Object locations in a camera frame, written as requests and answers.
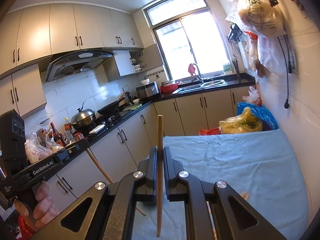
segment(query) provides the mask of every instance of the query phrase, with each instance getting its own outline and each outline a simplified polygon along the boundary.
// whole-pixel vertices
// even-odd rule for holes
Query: blue plastic bag
[[[237,115],[241,114],[245,107],[250,107],[251,112],[261,120],[265,121],[272,130],[278,129],[278,124],[276,119],[273,117],[271,112],[264,106],[256,106],[247,102],[238,103]]]

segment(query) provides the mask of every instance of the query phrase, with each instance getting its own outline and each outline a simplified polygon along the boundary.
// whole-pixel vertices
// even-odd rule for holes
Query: white bowl
[[[142,85],[145,86],[145,85],[149,84],[149,81],[150,81],[150,79],[148,78],[148,79],[142,80],[141,83],[142,83]]]

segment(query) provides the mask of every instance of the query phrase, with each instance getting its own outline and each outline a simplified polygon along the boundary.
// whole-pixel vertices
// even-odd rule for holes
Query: black cable
[[[278,41],[279,41],[279,44],[280,44],[280,47],[281,47],[281,50],[282,50],[282,53],[283,53],[283,57],[284,57],[284,62],[285,62],[285,69],[286,69],[286,73],[287,73],[287,100],[285,101],[284,103],[284,108],[285,109],[288,109],[289,108],[289,73],[288,73],[288,65],[287,65],[287,59],[285,58],[285,54],[284,54],[284,50],[282,48],[282,45],[281,45],[281,41],[278,38]]]
[[[288,61],[289,61],[288,62],[288,72],[289,72],[289,74],[291,74],[292,73],[292,66],[291,66],[290,50],[289,50],[289,46],[288,46],[289,38],[288,38],[287,34],[284,35],[284,41],[285,41],[285,44],[287,46],[287,51],[288,51]]]

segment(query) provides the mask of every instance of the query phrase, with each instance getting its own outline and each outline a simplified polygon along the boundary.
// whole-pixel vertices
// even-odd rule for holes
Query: window pane
[[[210,12],[182,18],[182,24],[202,74],[223,70],[223,64],[230,63],[220,32]]]
[[[195,60],[181,22],[156,30],[161,47],[174,80],[190,76],[188,66]]]
[[[147,10],[147,13],[152,25],[156,25],[171,17],[206,6],[204,0],[168,0]]]

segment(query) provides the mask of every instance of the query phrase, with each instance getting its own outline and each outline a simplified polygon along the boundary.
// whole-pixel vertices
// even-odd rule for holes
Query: window frame
[[[166,1],[169,1],[169,0],[161,0],[161,1],[159,1],[159,2],[157,2],[157,3],[155,3],[155,4],[153,4],[153,5],[145,8],[145,9],[144,9],[144,13],[145,13],[145,16],[146,16],[146,18],[147,18],[147,20],[148,20],[149,26],[150,26],[150,28],[152,29],[153,34],[154,34],[154,36],[155,36],[155,38],[156,38],[156,42],[157,42],[158,47],[159,47],[159,49],[160,49],[160,54],[161,54],[162,59],[163,59],[163,61],[164,61],[164,67],[165,67],[165,69],[166,69],[166,72],[167,72],[169,78],[172,79],[171,71],[170,71],[168,62],[167,62],[167,60],[166,60],[166,58],[165,58],[165,54],[164,54],[164,51],[163,51],[163,49],[162,49],[162,46],[161,46],[159,37],[158,37],[158,35],[157,35],[157,33],[156,33],[156,30],[161,29],[162,27],[165,27],[165,26],[167,26],[167,25],[170,25],[170,24],[172,24],[172,23],[174,23],[174,22],[178,22],[178,21],[181,22],[181,19],[182,19],[182,18],[187,17],[187,16],[190,16],[190,15],[194,15],[194,14],[203,13],[203,12],[208,11],[208,12],[210,12],[210,14],[213,16],[213,13],[212,13],[211,8],[209,7],[207,1],[206,1],[206,0],[203,0],[203,1],[205,2],[205,4],[207,5],[206,7],[194,9],[194,10],[192,10],[192,11],[188,11],[188,12],[179,14],[179,15],[177,15],[177,16],[171,17],[171,18],[169,18],[169,19],[167,19],[167,20],[164,20],[164,21],[162,21],[162,22],[160,22],[160,23],[158,23],[158,24],[152,25],[151,20],[150,20],[150,18],[149,18],[149,14],[148,14],[147,11],[148,11],[149,9],[151,9],[151,8],[159,5],[159,4],[162,4],[163,2],[166,2]],[[229,52],[228,52],[228,50],[227,50],[227,48],[226,48],[225,41],[223,40],[223,36],[222,36],[221,30],[220,30],[219,28],[218,28],[218,30],[219,30],[219,32],[220,32],[220,36],[221,36],[221,39],[222,39],[223,44],[224,44],[224,47],[225,47],[225,51],[226,51],[227,57],[228,57],[229,61],[231,62],[231,60],[230,60],[230,55],[229,55]],[[195,57],[195,54],[194,54],[194,52],[193,52],[193,48],[192,48],[192,45],[191,45],[191,42],[190,42],[190,39],[189,39],[186,31],[185,31],[185,34],[186,34],[186,37],[187,37],[187,39],[188,39],[188,43],[189,43],[189,46],[190,46],[190,49],[191,49],[191,53],[192,53],[193,58],[194,58],[194,60],[195,60],[194,63],[197,63],[197,62],[196,62],[196,57]],[[202,76],[205,77],[205,78],[206,78],[206,77],[213,77],[213,76],[220,76],[220,75],[224,75],[223,71],[215,71],[215,72],[211,72],[211,73],[202,74]],[[190,76],[190,77],[178,79],[178,81],[185,81],[185,80],[189,80],[190,78],[194,79],[194,77],[191,77],[191,76]]]

